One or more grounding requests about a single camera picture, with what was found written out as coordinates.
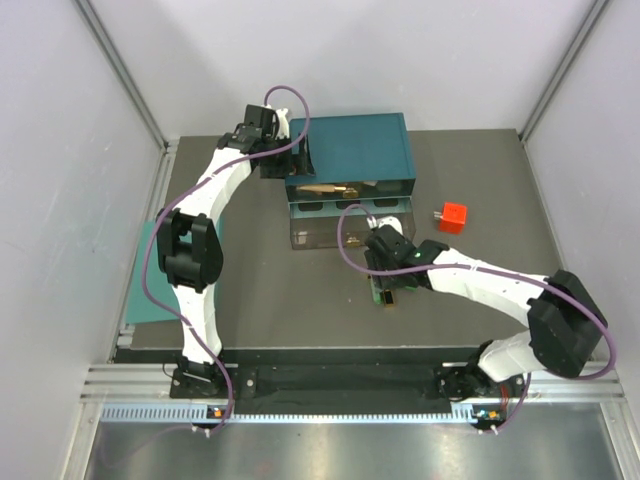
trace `gray floor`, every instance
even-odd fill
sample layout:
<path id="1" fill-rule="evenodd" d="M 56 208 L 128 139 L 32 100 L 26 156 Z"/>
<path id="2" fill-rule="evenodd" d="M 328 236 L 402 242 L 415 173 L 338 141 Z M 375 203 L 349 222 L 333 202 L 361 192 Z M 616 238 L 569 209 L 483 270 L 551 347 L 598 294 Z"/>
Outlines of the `gray floor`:
<path id="1" fill-rule="evenodd" d="M 465 425 L 229 425 L 206 440 L 172 432 L 88 479 L 622 479 L 597 405 L 527 406 L 498 437 Z M 101 424 L 115 463 L 163 425 Z"/>
<path id="2" fill-rule="evenodd" d="M 513 130 L 411 132 L 417 182 L 416 242 L 434 238 L 464 253 L 522 272 L 559 265 L 529 163 Z M 193 185 L 215 137 L 180 140 L 167 199 Z M 437 230 L 444 201 L 468 206 L 459 235 Z M 520 329 L 483 306 L 421 290 L 398 292 L 391 309 L 371 300 L 366 278 L 335 249 L 293 251 L 282 181 L 245 181 L 224 213 L 225 266 L 218 328 L 228 347 L 477 345 Z M 359 263 L 362 251 L 351 250 Z M 137 328 L 134 346 L 175 338 L 178 328 Z"/>

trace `small object on table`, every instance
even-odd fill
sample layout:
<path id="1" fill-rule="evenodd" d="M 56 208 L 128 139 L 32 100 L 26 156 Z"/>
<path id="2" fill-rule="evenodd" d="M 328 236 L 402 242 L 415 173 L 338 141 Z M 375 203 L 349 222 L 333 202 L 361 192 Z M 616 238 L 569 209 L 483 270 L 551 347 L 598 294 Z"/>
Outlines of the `small object on table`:
<path id="1" fill-rule="evenodd" d="M 446 202 L 442 212 L 434 212 L 433 215 L 440 222 L 438 228 L 441 232 L 459 234 L 467 221 L 467 207 Z"/>

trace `blue cabinet top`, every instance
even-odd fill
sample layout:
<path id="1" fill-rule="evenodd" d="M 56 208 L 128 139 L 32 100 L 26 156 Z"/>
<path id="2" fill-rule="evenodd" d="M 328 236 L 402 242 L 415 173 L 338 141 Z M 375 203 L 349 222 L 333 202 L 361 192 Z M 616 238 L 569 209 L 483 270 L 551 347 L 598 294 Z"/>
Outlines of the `blue cabinet top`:
<path id="1" fill-rule="evenodd" d="M 291 138 L 304 119 L 291 121 Z M 309 126 L 315 176 L 290 176 L 285 185 L 415 179 L 402 113 L 318 117 Z"/>

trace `white wall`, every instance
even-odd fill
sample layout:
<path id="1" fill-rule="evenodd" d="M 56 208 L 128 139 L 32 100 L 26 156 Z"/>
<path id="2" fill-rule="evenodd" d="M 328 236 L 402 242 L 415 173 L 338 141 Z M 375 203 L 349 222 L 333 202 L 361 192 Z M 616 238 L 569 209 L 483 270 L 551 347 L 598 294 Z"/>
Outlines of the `white wall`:
<path id="1" fill-rule="evenodd" d="M 53 478 L 158 149 L 72 2 L 0 2 L 0 477 Z"/>
<path id="2" fill-rule="evenodd" d="M 315 114 L 521 128 L 590 0 L 93 0 L 165 136 L 224 133 L 270 86 Z M 300 107 L 289 97 L 285 104 Z"/>
<path id="3" fill-rule="evenodd" d="M 529 142 L 567 265 L 620 347 L 640 422 L 640 3 L 611 2 Z"/>

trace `orange component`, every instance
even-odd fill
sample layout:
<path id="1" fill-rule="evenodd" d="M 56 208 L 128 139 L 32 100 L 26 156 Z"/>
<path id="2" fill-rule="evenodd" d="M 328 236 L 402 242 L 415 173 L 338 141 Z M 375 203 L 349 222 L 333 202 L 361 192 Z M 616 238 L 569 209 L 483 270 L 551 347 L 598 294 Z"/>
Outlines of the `orange component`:
<path id="1" fill-rule="evenodd" d="M 440 220 L 440 231 L 458 234 L 467 221 L 467 207 L 458 203 L 446 202 L 442 213 L 436 213 Z"/>

